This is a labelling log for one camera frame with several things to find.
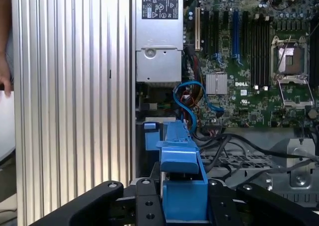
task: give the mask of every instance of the power supply label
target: power supply label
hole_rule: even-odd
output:
[[[178,0],[142,0],[142,19],[178,19]]]

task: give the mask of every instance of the hand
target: hand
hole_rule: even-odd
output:
[[[10,70],[5,57],[0,57],[0,85],[4,85],[4,92],[7,97],[11,95]]]

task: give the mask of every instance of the ram slot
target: ram slot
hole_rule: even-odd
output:
[[[205,10],[201,18],[201,47],[203,48],[203,54],[207,56],[211,54],[208,52],[208,42],[209,42],[209,11]]]
[[[219,11],[214,11],[213,13],[213,54],[217,54],[219,46]]]
[[[195,51],[200,51],[200,7],[195,8]]]
[[[309,65],[309,85],[319,86],[319,20],[314,19],[310,23],[310,65]]]
[[[242,44],[243,44],[243,55],[249,54],[249,14],[248,11],[243,12],[242,17]]]
[[[270,21],[263,16],[251,23],[251,85],[270,83]]]

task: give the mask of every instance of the cpu socket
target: cpu socket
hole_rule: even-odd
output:
[[[281,76],[306,76],[307,69],[307,42],[304,37],[299,40],[280,40],[275,36],[271,47],[271,76],[277,81]]]
[[[304,109],[307,106],[313,107],[315,104],[311,88],[308,83],[308,47],[305,37],[299,40],[280,40],[275,36],[271,46],[271,76],[274,85],[278,84],[280,94],[285,107]],[[307,101],[296,102],[286,99],[284,86],[294,84],[296,87],[304,86],[309,91]]]

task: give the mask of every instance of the aluminum side panel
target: aluminum side panel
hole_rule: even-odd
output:
[[[131,0],[12,0],[18,225],[132,178]]]

